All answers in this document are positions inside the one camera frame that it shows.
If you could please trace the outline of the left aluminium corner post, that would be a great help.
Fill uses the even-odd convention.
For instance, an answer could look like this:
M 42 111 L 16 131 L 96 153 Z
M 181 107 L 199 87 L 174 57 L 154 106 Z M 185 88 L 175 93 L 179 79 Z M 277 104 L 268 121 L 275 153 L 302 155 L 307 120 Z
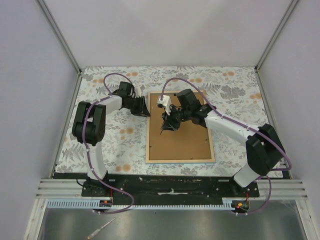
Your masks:
M 71 51 L 62 31 L 60 30 L 53 14 L 51 13 L 47 3 L 45 0 L 36 0 L 36 3 L 40 7 L 44 17 L 46 18 L 48 24 L 50 25 L 54 35 L 56 36 L 57 40 L 59 41 L 60 45 L 62 46 L 64 52 L 66 53 L 70 63 L 72 64 L 73 68 L 77 72 L 78 75 L 82 73 L 82 69 L 78 64 L 74 54 Z

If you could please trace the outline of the blue picture frame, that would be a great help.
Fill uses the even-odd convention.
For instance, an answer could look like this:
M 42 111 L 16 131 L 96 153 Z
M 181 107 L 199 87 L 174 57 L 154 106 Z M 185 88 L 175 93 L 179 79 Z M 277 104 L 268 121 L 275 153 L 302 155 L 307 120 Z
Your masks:
M 215 163 L 211 130 L 191 121 L 182 122 L 176 131 L 161 133 L 164 110 L 157 107 L 159 91 L 147 94 L 150 117 L 146 127 L 147 164 L 203 164 Z

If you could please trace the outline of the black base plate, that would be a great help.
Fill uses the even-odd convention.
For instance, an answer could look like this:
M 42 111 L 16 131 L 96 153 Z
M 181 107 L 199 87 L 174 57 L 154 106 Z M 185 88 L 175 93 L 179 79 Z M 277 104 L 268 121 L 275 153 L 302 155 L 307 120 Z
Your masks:
M 108 174 L 105 182 L 84 173 L 56 173 L 54 179 L 83 180 L 83 197 L 112 197 L 115 205 L 220 205 L 223 198 L 257 198 L 255 182 L 240 187 L 232 177 Z

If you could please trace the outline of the aluminium rail bar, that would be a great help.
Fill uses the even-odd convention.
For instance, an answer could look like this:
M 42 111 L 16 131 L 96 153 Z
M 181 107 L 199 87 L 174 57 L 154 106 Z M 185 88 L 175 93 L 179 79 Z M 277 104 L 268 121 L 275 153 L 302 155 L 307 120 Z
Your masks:
M 79 199 L 82 186 L 75 179 L 42 179 L 36 192 L 38 199 Z

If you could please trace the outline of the aluminium corner post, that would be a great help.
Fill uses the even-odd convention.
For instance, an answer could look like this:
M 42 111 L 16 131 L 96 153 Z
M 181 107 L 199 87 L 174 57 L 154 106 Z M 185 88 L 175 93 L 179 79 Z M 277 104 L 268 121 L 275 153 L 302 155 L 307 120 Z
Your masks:
M 48 24 L 50 25 L 54 35 L 56 36 L 57 40 L 59 41 L 60 45 L 62 46 L 64 52 L 66 53 L 70 63 L 72 64 L 73 68 L 77 72 L 78 75 L 82 73 L 82 69 L 78 64 L 74 54 L 71 51 L 62 31 L 60 30 L 53 14 L 51 13 L 47 3 L 45 0 L 36 0 L 36 3 L 40 7 L 44 17 L 46 18 Z
M 291 16 L 293 15 L 295 9 L 297 8 L 300 0 L 291 0 L 289 5 L 287 6 L 285 12 L 283 13 L 279 23 L 277 24 L 274 32 L 272 33 L 266 47 L 264 48 L 257 64 L 255 65 L 254 69 L 255 72 L 258 73 L 262 68 L 264 62 L 266 61 L 268 55 L 270 54 L 271 50 L 273 49 L 275 43 L 277 42 L 278 38 L 282 34 L 283 30 L 285 29 L 287 23 L 289 22 Z

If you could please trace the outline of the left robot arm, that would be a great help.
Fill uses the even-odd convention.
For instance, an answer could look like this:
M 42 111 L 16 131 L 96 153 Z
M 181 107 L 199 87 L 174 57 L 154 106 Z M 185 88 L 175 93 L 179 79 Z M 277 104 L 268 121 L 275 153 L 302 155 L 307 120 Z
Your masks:
M 96 100 L 93 103 L 81 101 L 78 103 L 72 135 L 81 143 L 88 153 L 87 175 L 96 180 L 93 191 L 103 197 L 110 192 L 110 184 L 105 181 L 107 168 L 103 161 L 102 140 L 106 131 L 106 116 L 121 109 L 128 109 L 134 116 L 149 117 L 143 86 L 134 86 L 130 82 L 120 82 L 118 89 L 112 94 Z

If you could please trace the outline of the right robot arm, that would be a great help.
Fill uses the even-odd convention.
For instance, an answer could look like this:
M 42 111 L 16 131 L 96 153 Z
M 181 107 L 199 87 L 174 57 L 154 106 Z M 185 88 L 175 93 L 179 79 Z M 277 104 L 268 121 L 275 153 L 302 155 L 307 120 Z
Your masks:
M 246 164 L 233 176 L 229 191 L 235 197 L 242 196 L 247 186 L 261 176 L 266 176 L 285 156 L 285 150 L 273 126 L 250 126 L 249 124 L 223 115 L 209 103 L 201 103 L 191 89 L 177 94 L 180 105 L 172 104 L 168 95 L 161 94 L 157 107 L 163 108 L 161 130 L 176 131 L 182 122 L 221 132 L 236 140 L 246 149 Z

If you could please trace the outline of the right aluminium corner post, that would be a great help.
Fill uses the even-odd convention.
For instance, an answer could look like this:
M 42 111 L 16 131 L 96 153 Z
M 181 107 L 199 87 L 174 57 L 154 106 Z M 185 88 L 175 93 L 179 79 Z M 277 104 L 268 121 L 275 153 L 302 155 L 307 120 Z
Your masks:
M 266 61 L 268 55 L 270 54 L 271 50 L 273 49 L 275 43 L 277 42 L 278 38 L 282 34 L 283 30 L 285 29 L 287 23 L 289 22 L 291 16 L 293 15 L 295 9 L 297 8 L 300 0 L 291 0 L 289 5 L 287 6 L 285 12 L 283 13 L 279 23 L 277 24 L 274 32 L 272 33 L 266 47 L 264 48 L 257 64 L 255 65 L 254 69 L 255 72 L 258 73 L 262 68 L 264 62 Z

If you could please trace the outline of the clear handled screwdriver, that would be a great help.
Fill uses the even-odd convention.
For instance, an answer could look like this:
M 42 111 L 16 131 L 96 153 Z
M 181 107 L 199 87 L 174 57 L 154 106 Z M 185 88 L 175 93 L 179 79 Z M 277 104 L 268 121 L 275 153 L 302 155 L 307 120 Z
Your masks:
M 112 223 L 116 218 L 113 218 L 112 220 L 108 221 L 106 224 L 102 225 L 100 228 L 96 229 L 94 232 L 89 234 L 87 236 L 87 239 L 90 240 L 94 238 L 99 232 L 101 232 L 106 226 L 108 226 L 110 223 Z

